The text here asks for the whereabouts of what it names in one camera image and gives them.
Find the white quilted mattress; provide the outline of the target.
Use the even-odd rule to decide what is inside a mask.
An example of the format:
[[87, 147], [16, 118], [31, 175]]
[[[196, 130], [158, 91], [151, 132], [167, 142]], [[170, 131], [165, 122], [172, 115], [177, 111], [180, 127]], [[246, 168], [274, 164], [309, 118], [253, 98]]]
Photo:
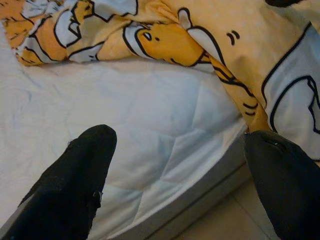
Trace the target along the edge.
[[117, 135], [88, 240], [172, 240], [247, 177], [217, 76], [154, 60], [18, 63], [0, 27], [0, 227], [86, 129]]

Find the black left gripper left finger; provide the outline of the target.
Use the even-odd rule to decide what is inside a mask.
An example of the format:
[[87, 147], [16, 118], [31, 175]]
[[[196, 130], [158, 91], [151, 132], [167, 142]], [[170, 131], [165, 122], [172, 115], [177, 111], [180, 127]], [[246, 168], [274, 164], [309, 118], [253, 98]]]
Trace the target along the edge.
[[105, 124], [72, 140], [0, 228], [0, 240], [87, 240], [116, 145]]

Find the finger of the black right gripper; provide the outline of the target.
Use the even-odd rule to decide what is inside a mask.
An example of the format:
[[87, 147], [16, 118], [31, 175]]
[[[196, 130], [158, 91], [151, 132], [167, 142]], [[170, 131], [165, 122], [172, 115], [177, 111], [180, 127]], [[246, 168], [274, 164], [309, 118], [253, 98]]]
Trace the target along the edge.
[[300, 3], [302, 0], [264, 0], [268, 5], [278, 8], [286, 8]]

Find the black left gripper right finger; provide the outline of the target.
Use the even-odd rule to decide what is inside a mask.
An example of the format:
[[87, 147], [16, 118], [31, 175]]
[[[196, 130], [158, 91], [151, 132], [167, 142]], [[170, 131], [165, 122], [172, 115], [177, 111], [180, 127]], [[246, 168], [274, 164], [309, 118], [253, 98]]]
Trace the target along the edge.
[[297, 144], [272, 131], [245, 134], [244, 155], [280, 240], [320, 240], [320, 167]]

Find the yellow cartoon print blanket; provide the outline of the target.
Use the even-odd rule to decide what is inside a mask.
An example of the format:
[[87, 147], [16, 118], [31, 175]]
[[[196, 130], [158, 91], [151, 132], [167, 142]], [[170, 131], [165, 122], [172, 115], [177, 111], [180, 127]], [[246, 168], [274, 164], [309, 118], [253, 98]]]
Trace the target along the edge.
[[20, 63], [139, 56], [214, 72], [250, 131], [320, 161], [320, 0], [0, 0]]

